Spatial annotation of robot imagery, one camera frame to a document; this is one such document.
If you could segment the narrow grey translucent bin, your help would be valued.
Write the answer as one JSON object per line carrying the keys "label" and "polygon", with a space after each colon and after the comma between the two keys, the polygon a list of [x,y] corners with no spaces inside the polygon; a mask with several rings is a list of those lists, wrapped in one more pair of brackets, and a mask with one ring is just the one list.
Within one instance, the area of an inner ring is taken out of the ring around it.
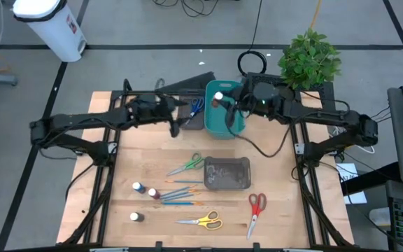
{"label": "narrow grey translucent bin", "polygon": [[[185,101],[188,103],[186,106],[180,106],[178,108],[177,118],[189,118],[191,112],[191,101],[194,98],[204,98],[204,94],[196,94],[196,93],[189,93],[189,94],[181,94],[179,96],[179,100]],[[202,130],[204,129],[204,109],[189,122],[188,125],[183,124],[181,125],[182,130]]]}

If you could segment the green handled scissors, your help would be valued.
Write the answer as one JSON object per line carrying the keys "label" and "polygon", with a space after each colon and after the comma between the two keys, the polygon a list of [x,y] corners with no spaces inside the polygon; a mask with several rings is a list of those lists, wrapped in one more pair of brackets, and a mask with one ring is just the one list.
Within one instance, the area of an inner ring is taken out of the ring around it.
{"label": "green handled scissors", "polygon": [[190,169],[201,169],[204,166],[204,161],[205,158],[200,153],[194,153],[188,162],[169,172],[167,176],[173,176]]}

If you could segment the white trash bin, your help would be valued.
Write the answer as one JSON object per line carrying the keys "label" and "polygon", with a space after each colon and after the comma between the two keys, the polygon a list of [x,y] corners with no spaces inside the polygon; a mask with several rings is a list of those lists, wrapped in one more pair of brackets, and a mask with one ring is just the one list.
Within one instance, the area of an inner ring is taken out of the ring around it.
{"label": "white trash bin", "polygon": [[87,40],[67,0],[15,0],[14,18],[27,24],[63,62],[81,59]]}

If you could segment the red handled scissors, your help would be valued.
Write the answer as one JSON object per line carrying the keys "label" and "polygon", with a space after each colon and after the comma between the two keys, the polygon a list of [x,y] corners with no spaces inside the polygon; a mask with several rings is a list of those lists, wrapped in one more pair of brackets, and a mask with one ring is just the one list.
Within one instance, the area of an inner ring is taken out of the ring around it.
{"label": "red handled scissors", "polygon": [[260,193],[258,195],[253,193],[249,195],[248,201],[251,205],[252,217],[250,220],[250,225],[248,227],[246,239],[251,238],[251,235],[257,222],[257,218],[260,215],[260,213],[265,210],[267,205],[267,197],[264,193]]}

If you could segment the white paper sheet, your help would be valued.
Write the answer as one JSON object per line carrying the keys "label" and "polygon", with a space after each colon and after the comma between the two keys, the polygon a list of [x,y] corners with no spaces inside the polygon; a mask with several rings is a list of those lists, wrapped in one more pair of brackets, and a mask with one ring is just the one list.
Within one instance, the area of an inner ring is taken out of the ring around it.
{"label": "white paper sheet", "polygon": [[[357,169],[353,163],[338,163],[337,170],[340,173],[341,182],[358,177]],[[345,204],[366,204],[367,198],[363,192],[344,196]]]}

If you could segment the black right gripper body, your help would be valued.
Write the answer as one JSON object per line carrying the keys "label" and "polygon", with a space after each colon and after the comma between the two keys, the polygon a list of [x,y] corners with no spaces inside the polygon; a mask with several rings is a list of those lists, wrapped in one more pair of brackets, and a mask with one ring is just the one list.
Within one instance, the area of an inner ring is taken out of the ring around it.
{"label": "black right gripper body", "polygon": [[239,99],[234,100],[232,104],[234,104],[234,108],[232,110],[227,111],[226,114],[226,126],[232,127],[235,121],[236,111],[250,111],[254,107],[255,101],[253,100],[253,93],[249,90],[248,87],[245,86],[237,86],[233,89],[239,90]]}

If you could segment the blue paintbrush gold ferrule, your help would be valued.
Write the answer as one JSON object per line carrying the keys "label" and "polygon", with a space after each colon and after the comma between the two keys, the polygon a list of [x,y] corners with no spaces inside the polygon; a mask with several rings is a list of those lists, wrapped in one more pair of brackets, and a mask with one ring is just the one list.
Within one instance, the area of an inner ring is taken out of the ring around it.
{"label": "blue paintbrush gold ferrule", "polygon": [[192,194],[192,193],[195,193],[195,192],[196,192],[196,190],[189,190],[189,191],[186,191],[186,192],[176,193],[176,194],[170,195],[170,196],[164,196],[164,197],[161,197],[160,199],[161,200],[167,200],[167,199],[171,199],[171,198],[180,197],[180,196],[183,196],[183,195],[189,195],[189,194]]}
{"label": "blue paintbrush gold ferrule", "polygon": [[169,195],[178,193],[178,192],[180,192],[180,191],[188,190],[188,189],[193,188],[193,187],[195,187],[195,186],[197,186],[197,185],[190,185],[190,186],[186,186],[186,187],[183,187],[183,188],[179,188],[179,189],[177,189],[177,190],[173,190],[173,191],[171,191],[171,192],[164,193],[163,195],[160,196],[160,198],[164,198],[164,197],[166,197],[166,196],[169,196]]}
{"label": "blue paintbrush gold ferrule", "polygon": [[183,199],[183,198],[186,198],[186,197],[194,197],[194,196],[200,195],[200,194],[201,194],[200,192],[199,193],[185,193],[183,195],[177,195],[177,196],[174,196],[174,197],[169,197],[169,198],[162,199],[162,201],[163,202],[168,202],[168,201],[172,201],[172,200]]}

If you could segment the black perforated panel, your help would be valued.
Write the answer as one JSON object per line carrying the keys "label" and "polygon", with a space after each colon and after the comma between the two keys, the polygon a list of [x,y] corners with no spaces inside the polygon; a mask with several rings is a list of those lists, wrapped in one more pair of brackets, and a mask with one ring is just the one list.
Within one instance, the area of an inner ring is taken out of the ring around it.
{"label": "black perforated panel", "polygon": [[[243,77],[241,79],[241,84],[246,85],[249,84],[250,86],[254,86],[255,84],[258,83],[268,83],[270,85],[273,85],[276,87],[277,93],[278,85],[286,85],[286,83],[283,82],[283,79],[280,76],[275,76],[271,74],[265,74],[265,73],[253,73],[249,72],[246,77]],[[312,87],[310,90],[305,90],[301,87],[295,91],[295,99],[300,102],[301,101],[301,91],[305,92],[317,92],[320,99],[321,99],[321,104],[324,109],[331,109],[335,110],[336,105],[334,103],[334,90],[333,90],[333,84],[332,83],[325,83],[319,87]]]}

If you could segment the blue and orange pens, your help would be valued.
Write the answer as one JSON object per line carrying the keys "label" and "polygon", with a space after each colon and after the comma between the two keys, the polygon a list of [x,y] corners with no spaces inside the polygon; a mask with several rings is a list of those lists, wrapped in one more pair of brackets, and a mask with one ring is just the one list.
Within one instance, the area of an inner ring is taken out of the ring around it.
{"label": "blue and orange pens", "polygon": [[203,205],[203,203],[202,202],[162,202],[161,203],[162,205],[174,205],[174,206],[177,206],[177,205],[195,205],[195,206],[200,206],[200,205]]}

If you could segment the teal plastic bin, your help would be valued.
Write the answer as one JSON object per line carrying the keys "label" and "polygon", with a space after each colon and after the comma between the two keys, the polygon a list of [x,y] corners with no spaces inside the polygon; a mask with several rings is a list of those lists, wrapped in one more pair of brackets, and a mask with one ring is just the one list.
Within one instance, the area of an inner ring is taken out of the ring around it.
{"label": "teal plastic bin", "polygon": [[240,82],[233,80],[212,80],[205,89],[204,126],[206,131],[215,139],[233,139],[225,124],[227,110],[222,106],[213,107],[212,101],[216,92],[230,91],[241,86]]}

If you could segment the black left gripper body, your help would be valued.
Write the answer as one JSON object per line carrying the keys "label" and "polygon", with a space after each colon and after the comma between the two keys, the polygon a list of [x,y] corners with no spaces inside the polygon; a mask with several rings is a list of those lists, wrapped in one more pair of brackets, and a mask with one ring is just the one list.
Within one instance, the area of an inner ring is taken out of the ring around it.
{"label": "black left gripper body", "polygon": [[129,101],[129,126],[157,124],[168,122],[171,137],[177,137],[180,125],[173,117],[177,107],[172,103],[170,96],[137,96]]}

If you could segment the yellow handled scissors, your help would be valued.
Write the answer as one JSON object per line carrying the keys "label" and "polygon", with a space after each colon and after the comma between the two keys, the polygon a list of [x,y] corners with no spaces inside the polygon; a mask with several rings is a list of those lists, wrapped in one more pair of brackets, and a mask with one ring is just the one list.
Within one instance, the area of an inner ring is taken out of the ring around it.
{"label": "yellow handled scissors", "polygon": [[219,213],[215,210],[210,211],[205,217],[198,219],[187,219],[176,221],[180,224],[198,225],[205,227],[207,230],[217,230],[223,226],[223,221],[219,219]]}

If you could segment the black plant pot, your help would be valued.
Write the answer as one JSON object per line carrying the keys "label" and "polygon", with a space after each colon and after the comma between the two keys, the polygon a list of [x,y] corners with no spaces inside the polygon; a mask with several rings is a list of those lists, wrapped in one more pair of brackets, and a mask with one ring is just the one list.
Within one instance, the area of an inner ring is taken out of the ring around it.
{"label": "black plant pot", "polygon": [[286,85],[277,86],[279,95],[288,101],[293,101],[295,99],[295,91]]}

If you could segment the wide grey translucent bin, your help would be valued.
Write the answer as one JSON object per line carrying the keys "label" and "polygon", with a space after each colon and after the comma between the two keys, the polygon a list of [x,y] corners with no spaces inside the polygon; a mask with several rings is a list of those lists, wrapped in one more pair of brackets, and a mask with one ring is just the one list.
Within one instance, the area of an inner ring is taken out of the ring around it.
{"label": "wide grey translucent bin", "polygon": [[251,186],[250,160],[247,157],[206,157],[204,185],[209,190],[248,189]]}

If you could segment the blue handled scissors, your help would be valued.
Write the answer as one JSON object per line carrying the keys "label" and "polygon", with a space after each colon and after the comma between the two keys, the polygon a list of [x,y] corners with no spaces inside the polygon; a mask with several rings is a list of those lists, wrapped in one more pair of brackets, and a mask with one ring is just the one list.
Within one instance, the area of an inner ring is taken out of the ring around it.
{"label": "blue handled scissors", "polygon": [[186,125],[189,124],[189,122],[198,114],[198,112],[201,112],[204,109],[204,98],[194,98],[191,101],[191,112],[189,115],[189,119],[186,121]]}

